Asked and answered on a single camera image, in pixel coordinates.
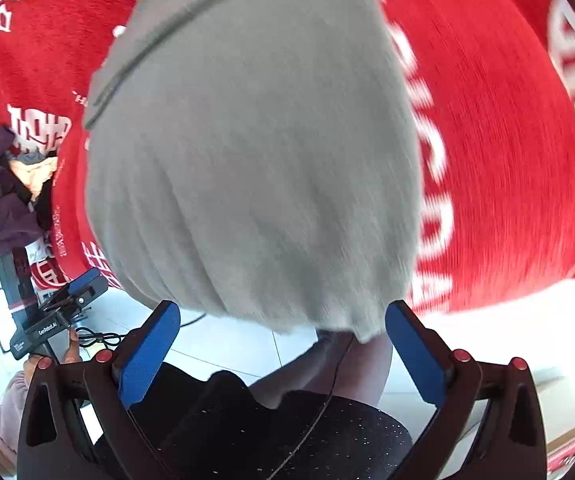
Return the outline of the pink left sleeve forearm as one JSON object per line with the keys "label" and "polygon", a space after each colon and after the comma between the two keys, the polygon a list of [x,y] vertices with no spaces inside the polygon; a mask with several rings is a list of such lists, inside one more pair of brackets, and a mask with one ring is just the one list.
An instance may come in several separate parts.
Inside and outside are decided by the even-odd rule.
{"label": "pink left sleeve forearm", "polygon": [[18,469],[18,439],[27,393],[25,375],[18,372],[11,378],[0,402],[0,474],[3,478],[15,477]]}

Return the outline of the person's left hand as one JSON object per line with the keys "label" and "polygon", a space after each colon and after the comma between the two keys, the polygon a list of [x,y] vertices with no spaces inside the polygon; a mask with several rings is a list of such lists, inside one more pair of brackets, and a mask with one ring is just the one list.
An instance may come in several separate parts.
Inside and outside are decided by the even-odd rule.
{"label": "person's left hand", "polygon": [[[30,356],[23,364],[23,374],[26,385],[32,382],[36,367],[42,356]],[[68,347],[63,354],[62,362],[65,364],[80,362],[82,358],[79,355],[79,340],[76,330],[70,328],[68,330]]]}

